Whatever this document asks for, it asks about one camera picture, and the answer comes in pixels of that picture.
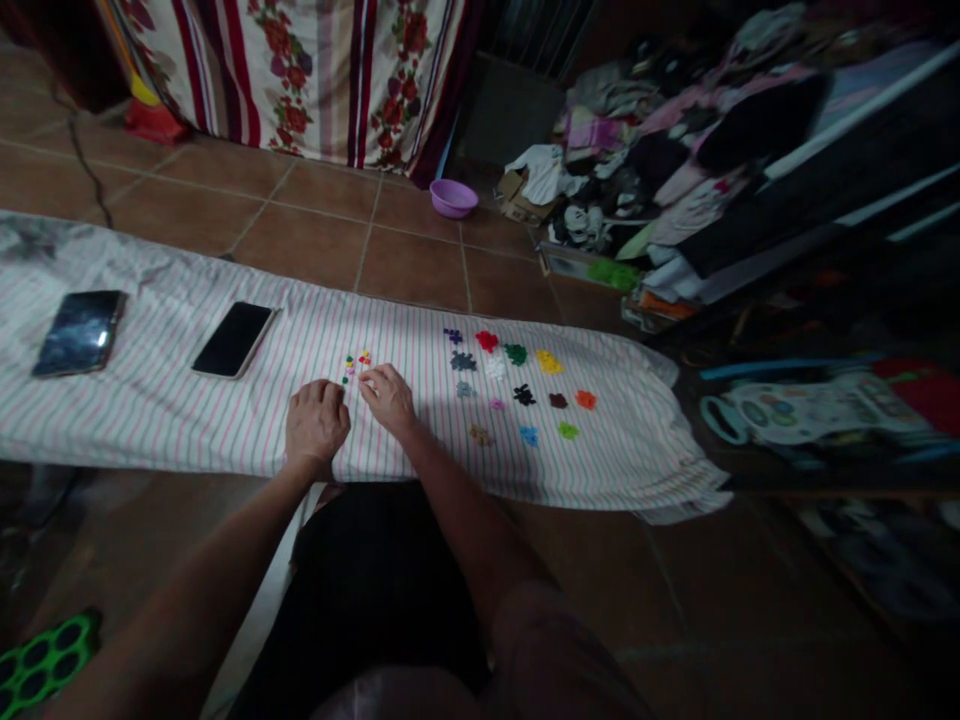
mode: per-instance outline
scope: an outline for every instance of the striped floral fabric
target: striped floral fabric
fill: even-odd
[[[413,174],[475,0],[112,0],[164,102],[236,143]]]
[[[623,338],[374,300],[99,227],[13,213],[0,213],[0,258],[0,456],[7,459],[270,476],[283,463],[290,395],[318,377],[339,381],[347,356],[368,350],[373,364],[391,362],[408,379],[420,417],[491,493],[681,516],[727,500],[715,492],[724,474],[693,441],[670,390],[676,367]],[[106,369],[31,379],[63,296],[94,289],[129,296]],[[196,375],[189,364],[237,300],[280,314],[240,380]],[[454,345],[444,329],[458,330],[463,342]],[[475,336],[482,331],[500,339],[495,353],[503,343],[524,346],[525,364],[507,360],[504,377],[488,374],[487,362],[506,356],[481,348]],[[472,354],[477,370],[454,370],[454,350]],[[538,350],[563,371],[545,373]],[[473,392],[458,397],[460,382]],[[534,404],[514,399],[524,384]],[[596,397],[593,410],[576,402],[581,390]],[[563,394],[567,407],[553,407],[551,393]],[[354,378],[346,398],[353,430],[336,457],[337,478],[413,477]],[[491,407],[495,399],[501,409]],[[561,423],[579,434],[567,439]],[[493,444],[479,444],[473,425]],[[537,429],[537,447],[524,441],[521,426]]]

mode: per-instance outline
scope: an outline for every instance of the pile of clothes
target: pile of clothes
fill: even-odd
[[[836,0],[763,10],[722,43],[644,36],[628,57],[583,73],[556,142],[507,166],[529,172],[531,202],[560,198],[550,242],[633,264],[642,278],[761,189],[768,166],[942,47],[846,10]]]

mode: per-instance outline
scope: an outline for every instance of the hand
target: hand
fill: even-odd
[[[307,383],[290,398],[287,462],[313,458],[330,463],[350,432],[343,388],[329,380]]]
[[[377,365],[360,373],[360,394],[373,417],[391,435],[396,436],[417,424],[413,393],[393,365]]]

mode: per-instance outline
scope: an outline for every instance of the person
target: person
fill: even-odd
[[[419,482],[342,486],[304,525],[229,717],[652,717],[517,528],[417,419],[396,369],[359,379]],[[298,505],[334,480],[350,432],[343,392],[316,380],[290,398],[283,468],[78,673],[49,720],[199,716]]]

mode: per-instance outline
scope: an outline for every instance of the phone screen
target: phone screen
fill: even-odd
[[[220,327],[200,351],[193,363],[193,370],[223,377],[239,375],[247,355],[272,314],[270,308],[250,303],[234,303]]]
[[[122,297],[118,290],[67,295],[40,348],[33,376],[70,375],[103,367],[113,344]]]

